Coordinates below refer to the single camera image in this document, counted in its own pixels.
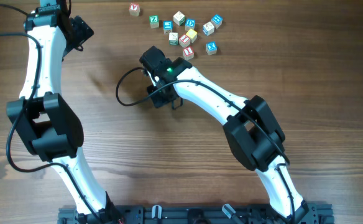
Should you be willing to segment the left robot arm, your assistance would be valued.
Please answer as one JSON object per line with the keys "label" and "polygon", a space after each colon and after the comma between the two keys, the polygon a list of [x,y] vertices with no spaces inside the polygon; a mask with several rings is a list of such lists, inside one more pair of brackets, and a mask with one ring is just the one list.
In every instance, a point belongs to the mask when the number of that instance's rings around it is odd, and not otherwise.
{"label": "left robot arm", "polygon": [[52,167],[61,177],[76,203],[78,223],[120,223],[122,215],[85,159],[81,121],[62,97],[64,57],[73,49],[82,51],[94,34],[81,17],[70,14],[70,1],[41,1],[27,14],[27,75],[18,100],[7,104],[9,133],[17,133],[43,168]]}

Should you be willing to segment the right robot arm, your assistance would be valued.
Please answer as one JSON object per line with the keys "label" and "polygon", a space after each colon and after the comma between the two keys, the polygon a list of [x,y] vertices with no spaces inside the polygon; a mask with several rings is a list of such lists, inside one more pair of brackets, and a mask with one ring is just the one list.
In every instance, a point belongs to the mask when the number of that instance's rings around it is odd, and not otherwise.
{"label": "right robot arm", "polygon": [[276,217],[286,223],[303,219],[308,208],[287,170],[285,135],[263,98],[232,94],[205,78],[189,61],[170,60],[155,46],[139,62],[152,81],[157,107],[181,98],[213,116],[223,127],[233,156],[259,176]]}

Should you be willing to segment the red I block lower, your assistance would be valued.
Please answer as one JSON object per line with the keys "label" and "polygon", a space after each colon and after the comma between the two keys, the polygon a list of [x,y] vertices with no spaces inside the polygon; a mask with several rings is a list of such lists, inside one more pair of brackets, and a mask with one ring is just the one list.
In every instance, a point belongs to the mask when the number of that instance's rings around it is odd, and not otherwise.
{"label": "red I block lower", "polygon": [[183,49],[183,58],[185,60],[190,60],[194,57],[195,53],[191,47]]}

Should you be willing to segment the red i block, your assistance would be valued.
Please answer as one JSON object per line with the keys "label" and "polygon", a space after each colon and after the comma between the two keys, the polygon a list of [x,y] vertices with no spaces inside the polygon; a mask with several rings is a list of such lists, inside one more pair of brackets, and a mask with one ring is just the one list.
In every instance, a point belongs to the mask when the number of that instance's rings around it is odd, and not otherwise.
{"label": "red i block", "polygon": [[191,44],[191,39],[186,34],[183,34],[178,39],[178,43],[185,49]]}
{"label": "red i block", "polygon": [[191,47],[183,49],[183,58],[185,60],[190,60],[194,57],[195,53]]}

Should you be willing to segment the red I block upper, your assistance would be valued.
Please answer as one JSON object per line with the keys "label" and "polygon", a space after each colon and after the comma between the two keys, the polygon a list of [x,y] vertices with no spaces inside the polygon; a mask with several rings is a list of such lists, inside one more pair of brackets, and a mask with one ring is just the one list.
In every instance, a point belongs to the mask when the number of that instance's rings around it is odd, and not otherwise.
{"label": "red I block upper", "polygon": [[178,43],[185,49],[191,44],[191,39],[186,34],[183,34],[178,39]]}

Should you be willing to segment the white green picture block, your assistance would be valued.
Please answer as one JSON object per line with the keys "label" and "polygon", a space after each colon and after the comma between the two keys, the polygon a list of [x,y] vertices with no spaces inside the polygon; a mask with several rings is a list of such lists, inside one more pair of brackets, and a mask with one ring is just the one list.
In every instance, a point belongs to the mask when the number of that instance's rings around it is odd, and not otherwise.
{"label": "white green picture block", "polygon": [[170,45],[178,45],[178,33],[170,32],[168,35],[168,41]]}

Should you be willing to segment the red V letter block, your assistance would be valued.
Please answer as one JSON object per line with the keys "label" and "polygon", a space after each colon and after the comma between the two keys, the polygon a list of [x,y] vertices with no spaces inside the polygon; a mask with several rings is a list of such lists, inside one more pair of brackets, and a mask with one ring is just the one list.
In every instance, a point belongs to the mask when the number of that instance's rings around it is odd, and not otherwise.
{"label": "red V letter block", "polygon": [[132,16],[139,16],[140,14],[140,6],[136,3],[130,3],[130,6],[129,6],[129,13],[130,15]]}

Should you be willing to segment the yellow top block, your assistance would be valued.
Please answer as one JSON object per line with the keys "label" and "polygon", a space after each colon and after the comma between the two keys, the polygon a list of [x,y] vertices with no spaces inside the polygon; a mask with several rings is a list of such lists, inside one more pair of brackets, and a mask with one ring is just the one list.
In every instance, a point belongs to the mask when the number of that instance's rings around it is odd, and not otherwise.
{"label": "yellow top block", "polygon": [[191,43],[193,43],[197,39],[198,33],[193,29],[189,29],[186,35],[190,38]]}

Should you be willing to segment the blue X letter block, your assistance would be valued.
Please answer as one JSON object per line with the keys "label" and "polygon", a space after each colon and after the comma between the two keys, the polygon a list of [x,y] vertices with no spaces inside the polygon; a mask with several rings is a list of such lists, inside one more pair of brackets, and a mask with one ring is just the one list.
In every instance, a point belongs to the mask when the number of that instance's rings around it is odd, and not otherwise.
{"label": "blue X letter block", "polygon": [[214,55],[217,52],[218,48],[215,42],[208,42],[206,44],[206,53],[208,55]]}

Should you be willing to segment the blue picture block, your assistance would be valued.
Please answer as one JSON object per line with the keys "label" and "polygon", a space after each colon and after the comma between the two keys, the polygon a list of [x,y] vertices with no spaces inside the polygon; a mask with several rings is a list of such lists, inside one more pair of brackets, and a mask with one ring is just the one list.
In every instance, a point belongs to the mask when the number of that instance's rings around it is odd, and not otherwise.
{"label": "blue picture block", "polygon": [[163,33],[168,34],[173,32],[172,21],[163,21]]}
{"label": "blue picture block", "polygon": [[215,29],[218,29],[223,23],[223,18],[220,15],[215,14],[211,19],[211,23],[214,25]]}

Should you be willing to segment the green Z letter block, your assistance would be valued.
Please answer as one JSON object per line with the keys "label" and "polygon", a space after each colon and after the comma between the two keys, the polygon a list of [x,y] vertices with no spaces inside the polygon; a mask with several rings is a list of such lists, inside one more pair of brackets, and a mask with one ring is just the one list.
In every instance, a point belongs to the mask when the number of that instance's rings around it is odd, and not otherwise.
{"label": "green Z letter block", "polygon": [[152,29],[159,28],[159,17],[158,15],[149,16],[150,27]]}

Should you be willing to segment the blue D letter block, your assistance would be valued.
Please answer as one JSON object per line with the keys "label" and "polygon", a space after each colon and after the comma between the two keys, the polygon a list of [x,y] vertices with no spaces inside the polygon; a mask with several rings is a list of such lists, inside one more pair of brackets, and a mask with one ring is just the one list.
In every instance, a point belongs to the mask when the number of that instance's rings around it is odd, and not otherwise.
{"label": "blue D letter block", "polygon": [[186,31],[189,31],[190,29],[195,29],[195,24],[196,24],[196,21],[194,19],[191,19],[191,18],[187,18],[186,21],[185,21],[185,30]]}

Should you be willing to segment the white green top block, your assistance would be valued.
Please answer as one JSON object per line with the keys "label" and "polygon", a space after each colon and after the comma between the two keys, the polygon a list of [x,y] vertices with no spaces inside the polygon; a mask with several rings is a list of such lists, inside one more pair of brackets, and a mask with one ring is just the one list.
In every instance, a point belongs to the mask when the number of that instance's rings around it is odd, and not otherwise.
{"label": "white green top block", "polygon": [[173,21],[178,26],[182,26],[185,22],[185,19],[186,17],[181,11],[178,11],[173,15]]}

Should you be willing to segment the white blue side block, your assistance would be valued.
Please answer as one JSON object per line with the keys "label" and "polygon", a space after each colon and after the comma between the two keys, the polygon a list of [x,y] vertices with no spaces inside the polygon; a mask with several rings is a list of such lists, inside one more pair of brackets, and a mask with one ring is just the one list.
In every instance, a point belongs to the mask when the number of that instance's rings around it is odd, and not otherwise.
{"label": "white blue side block", "polygon": [[203,25],[203,32],[205,36],[211,35],[215,31],[215,26],[211,22],[207,22]]}

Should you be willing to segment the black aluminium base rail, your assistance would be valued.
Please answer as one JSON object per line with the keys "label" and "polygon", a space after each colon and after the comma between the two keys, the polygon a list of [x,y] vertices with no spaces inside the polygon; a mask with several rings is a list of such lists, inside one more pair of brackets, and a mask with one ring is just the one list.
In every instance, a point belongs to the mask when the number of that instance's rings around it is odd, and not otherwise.
{"label": "black aluminium base rail", "polygon": [[[105,223],[286,223],[276,218],[269,204],[236,206],[226,211],[222,207],[153,207],[116,206],[121,213],[121,221]],[[78,213],[73,207],[59,209],[57,223],[84,223],[78,221]],[[331,204],[308,203],[306,215],[298,223],[335,223]]]}

